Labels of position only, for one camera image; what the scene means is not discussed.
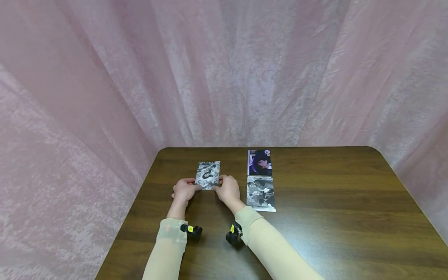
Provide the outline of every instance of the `stacked photos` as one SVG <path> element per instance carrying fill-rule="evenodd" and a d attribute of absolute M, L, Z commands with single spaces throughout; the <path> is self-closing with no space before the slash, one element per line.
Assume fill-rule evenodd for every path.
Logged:
<path fill-rule="evenodd" d="M 275 212 L 274 181 L 272 179 L 271 152 L 247 152 L 247 205 L 256 211 Z"/>
<path fill-rule="evenodd" d="M 203 161 L 198 165 L 196 172 L 196 184 L 201 185 L 203 190 L 211 190 L 214 185 L 219 184 L 220 161 Z"/>

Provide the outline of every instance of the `beige sleeve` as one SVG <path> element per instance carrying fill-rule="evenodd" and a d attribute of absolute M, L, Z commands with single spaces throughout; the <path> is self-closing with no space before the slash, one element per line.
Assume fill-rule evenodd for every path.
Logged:
<path fill-rule="evenodd" d="M 180 230 L 186 221 L 166 218 L 160 222 L 159 233 L 143 280 L 177 280 L 181 268 L 182 255 L 187 245 L 187 233 Z"/>
<path fill-rule="evenodd" d="M 242 239 L 264 265 L 274 280 L 323 279 L 294 250 L 268 221 L 252 207 L 246 206 L 235 215 L 241 225 Z"/>

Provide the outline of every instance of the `fabric backdrop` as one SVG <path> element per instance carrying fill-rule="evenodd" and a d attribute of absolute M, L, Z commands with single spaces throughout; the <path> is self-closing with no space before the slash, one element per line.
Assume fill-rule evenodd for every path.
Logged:
<path fill-rule="evenodd" d="M 94 278 L 167 146 L 372 146 L 448 241 L 447 15 L 0 0 L 0 278 Z"/>

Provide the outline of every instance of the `wooden table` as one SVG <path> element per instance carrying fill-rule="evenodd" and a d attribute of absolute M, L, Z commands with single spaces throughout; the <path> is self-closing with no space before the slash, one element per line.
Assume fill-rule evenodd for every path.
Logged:
<path fill-rule="evenodd" d="M 199 161 L 221 161 L 246 200 L 248 148 L 167 148 L 157 155 L 97 279 L 141 279 L 172 186 Z M 448 279 L 448 247 L 382 155 L 369 147 L 271 148 L 276 213 L 260 212 L 326 279 Z M 189 241 L 179 279 L 270 279 L 225 234 L 234 221 L 213 191 L 190 202 L 203 227 Z"/>

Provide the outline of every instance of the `wrist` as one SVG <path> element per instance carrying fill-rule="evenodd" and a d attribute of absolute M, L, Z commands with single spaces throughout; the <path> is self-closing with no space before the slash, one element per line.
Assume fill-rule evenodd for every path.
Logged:
<path fill-rule="evenodd" d="M 230 211 L 232 211 L 233 215 L 235 215 L 238 211 L 246 207 L 246 205 L 239 199 L 232 199 L 224 203 L 230 209 Z"/>
<path fill-rule="evenodd" d="M 183 201 L 173 200 L 169 208 L 167 218 L 174 218 L 178 220 L 185 220 L 185 210 L 187 203 Z"/>

